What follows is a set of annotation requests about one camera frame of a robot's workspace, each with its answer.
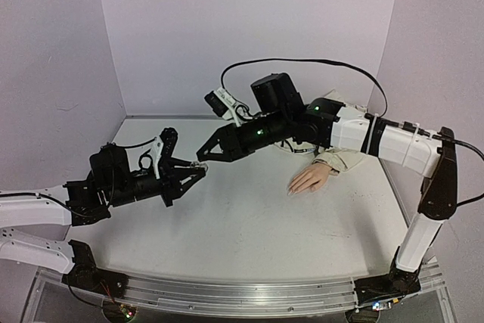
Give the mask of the clear nail polish bottle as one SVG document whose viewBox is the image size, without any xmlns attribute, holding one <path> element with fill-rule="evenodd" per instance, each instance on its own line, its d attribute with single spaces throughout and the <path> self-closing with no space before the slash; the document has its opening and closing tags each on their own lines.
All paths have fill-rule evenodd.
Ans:
<svg viewBox="0 0 484 323">
<path fill-rule="evenodd" d="M 204 162 L 198 162 L 198 161 L 194 161 L 191 163 L 191 167 L 193 168 L 198 168 L 198 169 L 203 169 L 205 172 L 208 171 L 208 165 Z"/>
</svg>

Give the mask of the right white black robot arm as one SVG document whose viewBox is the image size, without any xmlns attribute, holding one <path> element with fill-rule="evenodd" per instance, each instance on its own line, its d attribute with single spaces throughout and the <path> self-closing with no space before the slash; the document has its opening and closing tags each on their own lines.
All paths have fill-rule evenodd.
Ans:
<svg viewBox="0 0 484 323">
<path fill-rule="evenodd" d="M 455 152 L 459 140 L 453 131 L 442 128 L 431 132 L 418 124 L 393 122 L 329 98 L 305 104 L 286 73 L 264 77 L 251 89 L 261 109 L 261 115 L 252 119 L 238 114 L 238 102 L 225 89 L 206 95 L 206 103 L 227 125 L 217 129 L 198 150 L 198 160 L 234 162 L 292 139 L 356 151 L 415 171 L 423 178 L 420 202 L 390 270 L 356 280 L 354 290 L 356 306 L 375 311 L 417 293 L 424 256 L 442 224 L 459 207 Z"/>
</svg>

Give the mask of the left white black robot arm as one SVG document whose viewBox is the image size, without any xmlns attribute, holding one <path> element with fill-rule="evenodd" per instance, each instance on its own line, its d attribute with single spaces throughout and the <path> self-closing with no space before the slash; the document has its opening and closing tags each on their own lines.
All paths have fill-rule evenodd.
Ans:
<svg viewBox="0 0 484 323">
<path fill-rule="evenodd" d="M 208 171 L 204 163 L 173 157 L 174 146 L 156 141 L 142 154 L 148 165 L 131 169 L 127 149 L 114 143 L 89 158 L 84 180 L 37 191 L 1 193 L 1 258 L 38 265 L 62 274 L 65 283 L 95 290 L 120 283 L 125 275 L 95 262 L 87 243 L 54 241 L 17 232 L 16 227 L 59 225 L 87 227 L 112 216 L 112 209 L 159 198 L 166 207 L 188 192 Z"/>
</svg>

